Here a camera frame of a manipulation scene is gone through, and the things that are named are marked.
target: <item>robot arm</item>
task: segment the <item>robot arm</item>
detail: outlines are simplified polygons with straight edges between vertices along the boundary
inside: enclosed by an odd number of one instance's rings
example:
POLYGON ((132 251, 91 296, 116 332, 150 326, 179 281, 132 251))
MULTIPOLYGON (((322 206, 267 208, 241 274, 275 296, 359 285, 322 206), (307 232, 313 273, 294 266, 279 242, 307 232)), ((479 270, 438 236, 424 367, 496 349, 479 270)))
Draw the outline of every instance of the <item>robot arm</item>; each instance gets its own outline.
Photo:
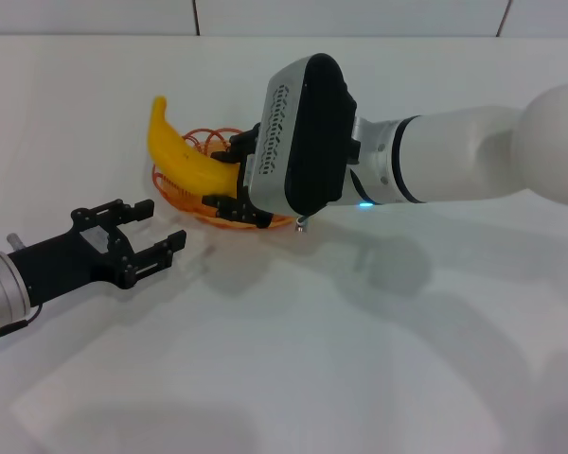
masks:
POLYGON ((270 214, 308 217, 328 205, 474 201, 525 188, 568 204, 568 85, 524 111, 371 123, 356 116, 338 64, 318 54, 272 77, 260 126, 232 140, 232 157, 237 199, 204 203, 263 226, 270 214))

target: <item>black end effector housing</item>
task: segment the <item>black end effector housing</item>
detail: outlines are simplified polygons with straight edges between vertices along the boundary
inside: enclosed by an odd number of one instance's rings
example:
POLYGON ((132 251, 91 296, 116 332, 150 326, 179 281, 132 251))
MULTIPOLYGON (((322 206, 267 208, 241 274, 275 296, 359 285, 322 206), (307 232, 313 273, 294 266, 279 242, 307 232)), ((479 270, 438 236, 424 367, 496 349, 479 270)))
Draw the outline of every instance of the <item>black end effector housing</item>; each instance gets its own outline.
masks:
POLYGON ((231 146, 228 151, 217 151, 210 156, 223 163, 240 163, 237 183, 238 197, 234 199, 227 196, 204 196, 202 197, 202 203, 206 206, 217 208, 217 218, 253 224, 259 229, 265 229, 272 223, 274 215, 255 208, 250 202, 248 187, 244 186, 246 157, 255 153, 258 128, 259 124, 257 123, 251 130, 232 136, 230 139, 231 146))
POLYGON ((61 236, 9 254, 26 285, 31 306, 38 306, 91 282, 131 288, 139 279, 172 265, 172 255, 186 245, 181 230, 135 253, 117 228, 153 216, 153 201, 130 206, 118 199, 97 208, 72 212, 74 226, 61 236))

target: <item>white tabletop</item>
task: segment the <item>white tabletop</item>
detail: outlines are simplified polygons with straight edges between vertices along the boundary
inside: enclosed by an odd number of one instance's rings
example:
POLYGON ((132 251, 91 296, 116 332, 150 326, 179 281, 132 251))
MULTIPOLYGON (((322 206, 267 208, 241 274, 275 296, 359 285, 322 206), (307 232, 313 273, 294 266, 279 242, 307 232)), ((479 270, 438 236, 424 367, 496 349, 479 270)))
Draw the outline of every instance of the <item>white tabletop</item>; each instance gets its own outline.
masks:
POLYGON ((0 453, 568 452, 568 207, 331 208, 302 236, 226 232, 150 181, 151 100, 250 129, 269 77, 331 54, 358 114, 522 107, 567 41, 0 37, 0 250, 74 208, 156 200, 173 267, 95 284, 0 340, 0 453))

